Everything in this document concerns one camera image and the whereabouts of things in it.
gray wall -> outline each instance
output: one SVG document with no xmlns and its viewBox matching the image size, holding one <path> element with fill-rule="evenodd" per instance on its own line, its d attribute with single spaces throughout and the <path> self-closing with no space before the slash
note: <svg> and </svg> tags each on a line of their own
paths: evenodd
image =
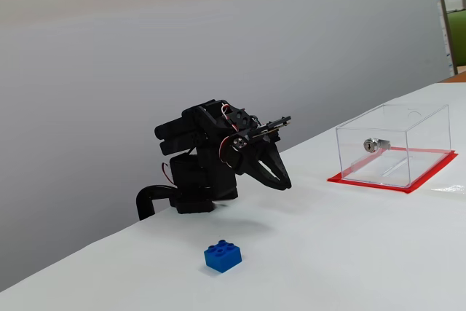
<svg viewBox="0 0 466 311">
<path fill-rule="evenodd" d="M 0 29 L 0 289 L 135 222 L 138 190 L 166 183 L 153 129 L 186 107 L 290 114 L 286 149 L 449 75 L 435 0 L 25 9 Z"/>
</svg>

white tabletop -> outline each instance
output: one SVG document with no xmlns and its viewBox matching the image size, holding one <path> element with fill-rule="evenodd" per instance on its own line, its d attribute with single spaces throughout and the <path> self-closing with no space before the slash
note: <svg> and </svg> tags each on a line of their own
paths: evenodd
<svg viewBox="0 0 466 311">
<path fill-rule="evenodd" d="M 396 102 L 449 103 L 459 156 L 411 194 L 328 183 L 334 130 L 283 153 L 293 188 L 240 176 L 212 213 L 168 209 L 0 294 L 0 310 L 466 310 L 466 84 Z M 243 262 L 224 274 L 220 239 Z"/>
</svg>

clear acrylic box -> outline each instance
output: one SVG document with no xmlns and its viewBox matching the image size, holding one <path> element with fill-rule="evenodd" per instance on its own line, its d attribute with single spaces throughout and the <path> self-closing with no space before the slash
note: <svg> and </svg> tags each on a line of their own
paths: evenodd
<svg viewBox="0 0 466 311">
<path fill-rule="evenodd" d="M 451 153 L 448 105 L 381 105 L 336 127 L 341 179 L 410 187 Z"/>
</svg>

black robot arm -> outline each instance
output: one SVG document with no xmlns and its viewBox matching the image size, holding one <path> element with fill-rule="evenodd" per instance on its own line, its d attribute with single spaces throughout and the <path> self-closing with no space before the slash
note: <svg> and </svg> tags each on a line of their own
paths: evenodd
<svg viewBox="0 0 466 311">
<path fill-rule="evenodd" d="M 289 189 L 291 182 L 275 143 L 278 130 L 290 117 L 261 124 L 256 116 L 237 109 L 226 101 L 211 100 L 186 109 L 181 118 L 156 127 L 163 140 L 164 155 L 181 151 L 170 160 L 176 188 L 150 186 L 138 195 L 138 203 L 168 197 L 179 213 L 208 212 L 213 200 L 237 197 L 235 174 L 244 173 L 273 189 Z M 140 219 L 150 213 L 138 205 Z"/>
</svg>

blue lego brick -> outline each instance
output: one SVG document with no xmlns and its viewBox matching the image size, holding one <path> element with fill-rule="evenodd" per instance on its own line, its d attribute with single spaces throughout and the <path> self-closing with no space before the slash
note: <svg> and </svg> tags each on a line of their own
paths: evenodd
<svg viewBox="0 0 466 311">
<path fill-rule="evenodd" d="M 218 244 L 211 245 L 204 252 L 204 257 L 207 266 L 221 273 L 224 273 L 242 261 L 240 247 L 225 240 L 219 240 Z"/>
</svg>

